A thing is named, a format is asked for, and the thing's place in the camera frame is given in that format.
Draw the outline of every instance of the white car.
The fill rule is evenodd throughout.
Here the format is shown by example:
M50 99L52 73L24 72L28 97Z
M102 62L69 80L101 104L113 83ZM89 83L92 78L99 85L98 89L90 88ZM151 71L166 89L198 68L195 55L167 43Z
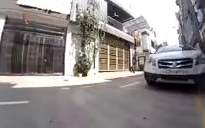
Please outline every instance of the white car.
M205 86L205 54L190 46L165 46L151 54L145 64L148 85L154 82Z

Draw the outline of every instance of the doorway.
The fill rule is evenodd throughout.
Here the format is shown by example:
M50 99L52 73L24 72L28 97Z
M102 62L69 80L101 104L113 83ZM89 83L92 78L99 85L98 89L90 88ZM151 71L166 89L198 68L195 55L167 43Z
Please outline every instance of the doorway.
M64 72L63 36L4 30L0 74L58 74Z

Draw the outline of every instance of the sky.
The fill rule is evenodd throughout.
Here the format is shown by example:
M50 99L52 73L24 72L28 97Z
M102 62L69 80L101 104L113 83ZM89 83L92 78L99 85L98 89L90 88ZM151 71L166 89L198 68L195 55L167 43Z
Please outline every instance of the sky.
M144 16L156 31L158 43L178 44L176 0L116 0L137 18Z

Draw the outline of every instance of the car grille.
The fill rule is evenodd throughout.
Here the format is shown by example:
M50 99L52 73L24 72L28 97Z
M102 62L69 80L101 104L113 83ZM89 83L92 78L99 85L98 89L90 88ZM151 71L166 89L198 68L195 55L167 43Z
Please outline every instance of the car grille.
M158 67L159 68L174 68L174 69L181 69L181 68L192 68L193 66L193 59L185 58L185 59L161 59L158 60Z

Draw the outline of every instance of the street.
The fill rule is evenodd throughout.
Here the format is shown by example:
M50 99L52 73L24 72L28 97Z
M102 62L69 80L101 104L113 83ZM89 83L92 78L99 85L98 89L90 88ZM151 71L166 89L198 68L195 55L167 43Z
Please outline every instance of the street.
M190 85L148 87L143 75L99 85L12 88L0 83L0 128L202 128Z

